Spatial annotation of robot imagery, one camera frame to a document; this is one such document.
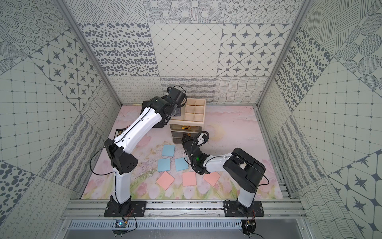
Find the grey transparent drawer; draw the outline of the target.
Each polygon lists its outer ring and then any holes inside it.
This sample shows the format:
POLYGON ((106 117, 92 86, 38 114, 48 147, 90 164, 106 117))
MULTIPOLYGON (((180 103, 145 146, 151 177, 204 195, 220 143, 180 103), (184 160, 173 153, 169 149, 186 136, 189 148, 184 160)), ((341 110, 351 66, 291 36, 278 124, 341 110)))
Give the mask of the grey transparent drawer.
POLYGON ((203 127, 195 125, 170 124, 170 129, 172 131, 200 132, 203 130, 203 127))

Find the beige desk organizer cabinet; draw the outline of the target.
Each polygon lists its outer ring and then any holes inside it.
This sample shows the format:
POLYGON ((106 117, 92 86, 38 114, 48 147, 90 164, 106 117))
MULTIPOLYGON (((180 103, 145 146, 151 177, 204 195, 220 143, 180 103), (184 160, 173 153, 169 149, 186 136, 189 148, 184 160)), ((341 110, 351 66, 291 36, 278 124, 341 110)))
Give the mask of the beige desk organizer cabinet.
POLYGON ((181 107, 181 115, 172 117, 169 124, 205 126, 206 100, 188 98, 186 104, 181 107))

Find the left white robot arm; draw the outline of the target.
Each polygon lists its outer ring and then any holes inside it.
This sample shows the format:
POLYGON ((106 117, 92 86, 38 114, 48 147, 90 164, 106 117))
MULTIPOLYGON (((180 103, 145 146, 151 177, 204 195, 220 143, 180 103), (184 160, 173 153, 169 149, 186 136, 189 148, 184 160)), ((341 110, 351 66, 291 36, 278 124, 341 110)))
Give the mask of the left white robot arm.
POLYGON ((185 101, 184 96, 154 97, 130 127, 115 139, 105 141, 105 149, 115 173, 115 190, 110 202, 118 209, 128 207, 131 200, 131 172, 138 164, 138 159, 132 155, 133 150, 156 124, 167 123, 185 101))

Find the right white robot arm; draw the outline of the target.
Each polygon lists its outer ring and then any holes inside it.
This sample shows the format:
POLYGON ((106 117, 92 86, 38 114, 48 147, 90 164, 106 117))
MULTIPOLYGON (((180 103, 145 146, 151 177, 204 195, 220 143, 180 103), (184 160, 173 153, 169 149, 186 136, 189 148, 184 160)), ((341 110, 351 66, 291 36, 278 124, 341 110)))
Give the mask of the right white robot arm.
POLYGON ((194 137, 183 134, 182 146, 190 160, 193 171, 199 175, 226 171, 240 186, 236 200, 237 208, 249 211, 253 207, 254 198, 260 182, 265 178, 265 166, 240 148, 235 148, 225 155, 209 155, 200 149, 209 140, 209 134, 202 131, 194 137))

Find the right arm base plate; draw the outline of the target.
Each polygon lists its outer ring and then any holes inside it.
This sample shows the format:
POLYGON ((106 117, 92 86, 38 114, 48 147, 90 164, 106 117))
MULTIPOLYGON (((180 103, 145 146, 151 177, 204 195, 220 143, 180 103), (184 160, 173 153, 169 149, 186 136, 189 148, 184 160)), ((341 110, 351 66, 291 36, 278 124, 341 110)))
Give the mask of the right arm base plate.
POLYGON ((265 215, 261 201, 253 200, 250 207, 245 207, 238 200, 224 200, 222 205, 226 217, 263 217, 265 215))

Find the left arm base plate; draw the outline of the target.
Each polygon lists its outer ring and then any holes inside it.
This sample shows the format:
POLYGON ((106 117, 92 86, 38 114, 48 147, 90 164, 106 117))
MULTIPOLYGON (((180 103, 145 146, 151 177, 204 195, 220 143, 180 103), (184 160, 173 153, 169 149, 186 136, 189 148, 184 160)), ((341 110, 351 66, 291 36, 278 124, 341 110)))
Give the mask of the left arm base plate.
POLYGON ((128 217, 128 215, 136 218, 144 217, 146 205, 146 201, 126 201, 118 204, 111 200, 108 202, 103 216, 106 218, 122 218, 128 217))

